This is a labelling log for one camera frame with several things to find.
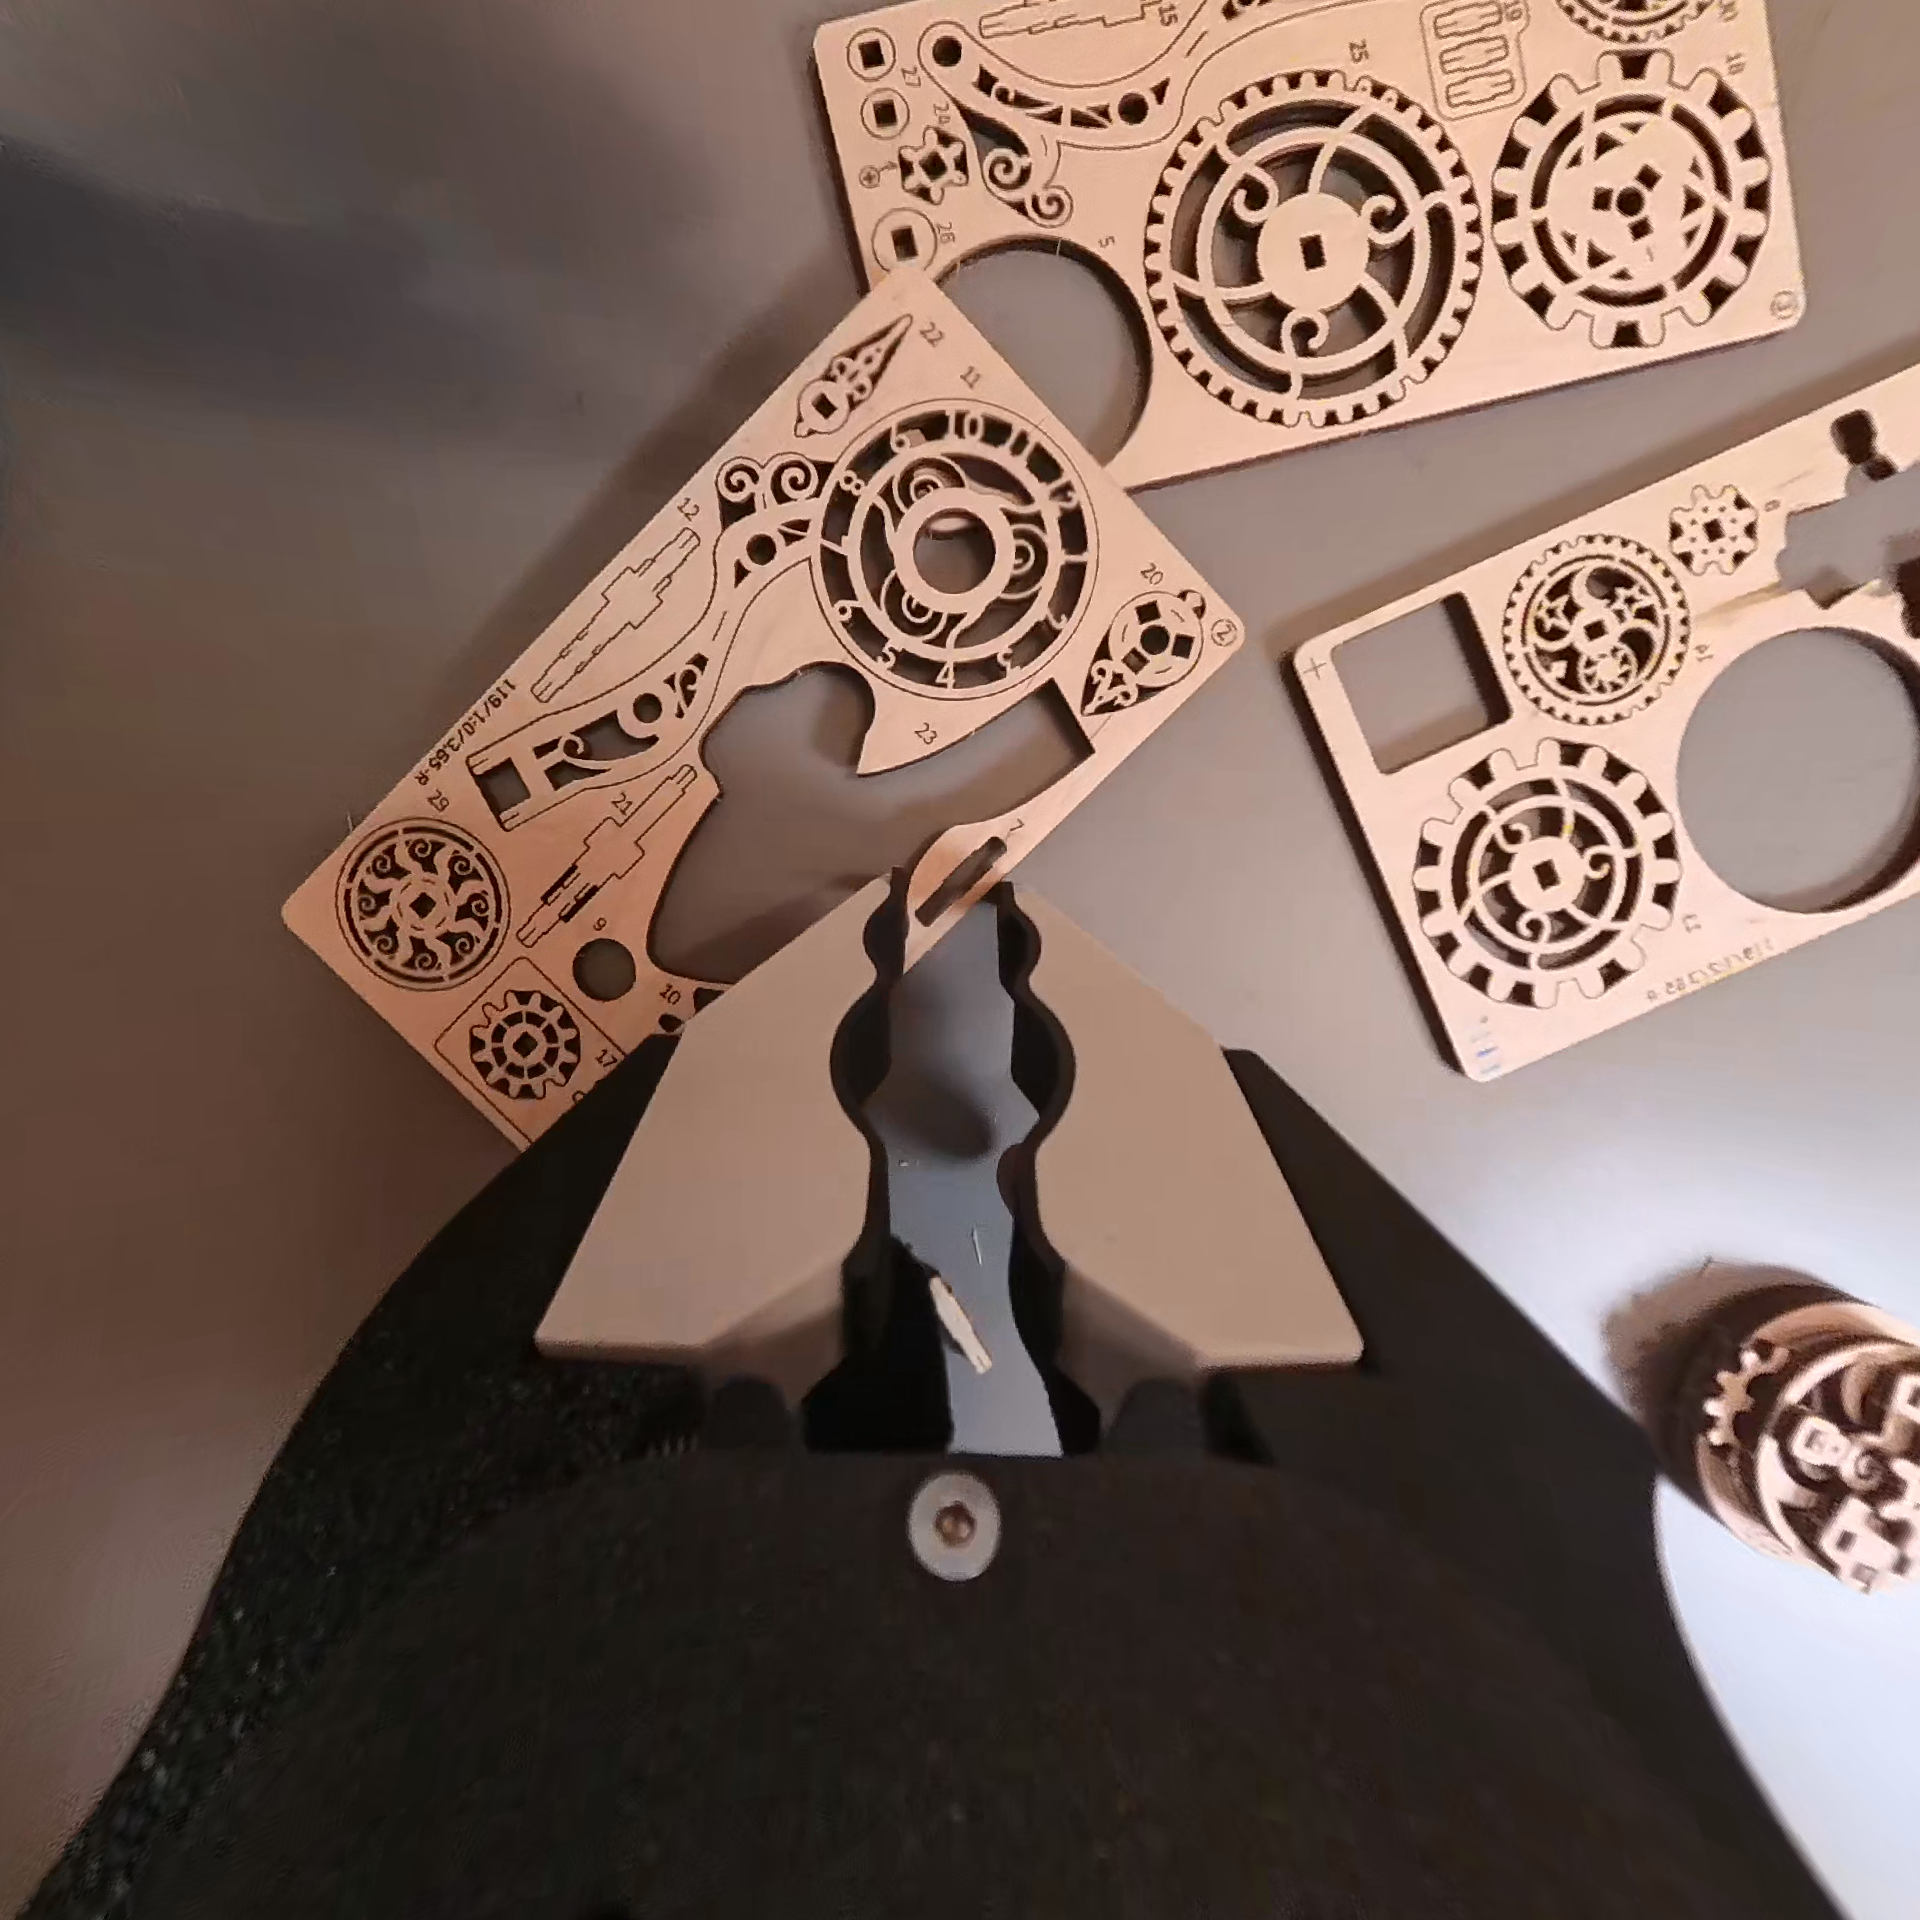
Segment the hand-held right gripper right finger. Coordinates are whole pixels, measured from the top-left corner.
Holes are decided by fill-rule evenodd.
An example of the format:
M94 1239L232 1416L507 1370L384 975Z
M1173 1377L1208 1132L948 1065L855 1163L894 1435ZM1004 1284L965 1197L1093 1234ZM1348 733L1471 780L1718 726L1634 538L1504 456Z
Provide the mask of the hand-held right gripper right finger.
M996 890L1017 1321L1072 1424L1139 1388L1355 1368L1365 1336L1229 1053L1033 890Z

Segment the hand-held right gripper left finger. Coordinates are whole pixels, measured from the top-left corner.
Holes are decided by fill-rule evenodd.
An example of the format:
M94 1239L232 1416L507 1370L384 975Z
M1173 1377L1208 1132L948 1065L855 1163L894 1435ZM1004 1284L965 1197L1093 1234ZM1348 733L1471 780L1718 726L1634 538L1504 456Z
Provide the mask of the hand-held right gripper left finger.
M907 921L907 877L879 877L689 1022L538 1325L544 1357L758 1379L793 1407L844 1362L847 1271L890 1236L862 1113Z

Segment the two-hole wooden puzzle sheet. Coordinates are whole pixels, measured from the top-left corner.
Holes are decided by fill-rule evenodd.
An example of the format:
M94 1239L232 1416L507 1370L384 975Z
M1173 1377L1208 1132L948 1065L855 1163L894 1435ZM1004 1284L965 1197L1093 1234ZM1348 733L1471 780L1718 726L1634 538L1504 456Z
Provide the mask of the two-hole wooden puzzle sheet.
M1917 897L1917 854L1833 906L1772 906L1701 856L1681 806L1688 724L1781 637L1830 629L1917 689L1904 564L1783 583L1796 516L1917 467L1919 371L1500 549L1298 650L1292 668L1437 1035L1476 1083L1707 992ZM1504 717L1385 771L1340 653L1458 603Z

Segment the ring-pattern wooden puzzle sheet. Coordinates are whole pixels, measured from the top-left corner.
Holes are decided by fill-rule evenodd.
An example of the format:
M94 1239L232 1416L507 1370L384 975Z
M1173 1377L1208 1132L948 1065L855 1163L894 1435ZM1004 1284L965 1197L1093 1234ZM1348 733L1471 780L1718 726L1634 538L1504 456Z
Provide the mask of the ring-pattern wooden puzzle sheet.
M1033 700L1085 756L935 836L909 958L1245 642L1232 607L924 272L862 298L289 899L284 919L525 1148L723 994L652 932L752 689L836 668L857 771Z

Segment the grey desk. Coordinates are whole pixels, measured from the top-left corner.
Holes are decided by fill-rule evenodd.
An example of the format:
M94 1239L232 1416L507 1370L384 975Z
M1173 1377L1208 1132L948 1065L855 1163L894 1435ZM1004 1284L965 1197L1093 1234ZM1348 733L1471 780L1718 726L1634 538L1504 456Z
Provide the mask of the grey desk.
M494 1128L284 899L857 292L825 4L5 4L5 1907ZM1286 652L1917 356L1917 4L1772 4L1807 320L1151 493L1251 650L1026 869L1606 1373L1917 1316L1917 908L1478 1089Z

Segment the small wooden chip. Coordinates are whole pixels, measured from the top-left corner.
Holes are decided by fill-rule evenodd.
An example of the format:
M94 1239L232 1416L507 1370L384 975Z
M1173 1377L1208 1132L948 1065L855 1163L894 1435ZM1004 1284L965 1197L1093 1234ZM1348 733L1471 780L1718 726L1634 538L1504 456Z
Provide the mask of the small wooden chip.
M938 1271L927 1275L925 1286L929 1308L937 1314L937 1323L948 1347L965 1360L976 1379L992 1375L996 1366L994 1355L953 1286Z

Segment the round wooden gear model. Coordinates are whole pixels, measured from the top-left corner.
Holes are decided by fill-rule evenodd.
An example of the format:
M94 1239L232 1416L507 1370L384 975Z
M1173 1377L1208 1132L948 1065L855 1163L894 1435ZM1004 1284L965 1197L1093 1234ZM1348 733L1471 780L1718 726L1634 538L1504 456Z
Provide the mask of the round wooden gear model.
M1919 1331L1811 1273L1709 1260L1606 1321L1662 1468L1772 1559L1880 1597L1919 1576Z

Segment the gear-pattern wooden puzzle sheet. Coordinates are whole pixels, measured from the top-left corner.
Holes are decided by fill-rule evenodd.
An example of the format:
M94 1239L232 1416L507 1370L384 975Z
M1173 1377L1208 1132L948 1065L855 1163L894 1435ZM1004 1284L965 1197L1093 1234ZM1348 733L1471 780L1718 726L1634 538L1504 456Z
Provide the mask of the gear-pattern wooden puzzle sheet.
M812 58L870 278L1028 248L1123 289L1130 490L1807 307L1765 4L892 4Z

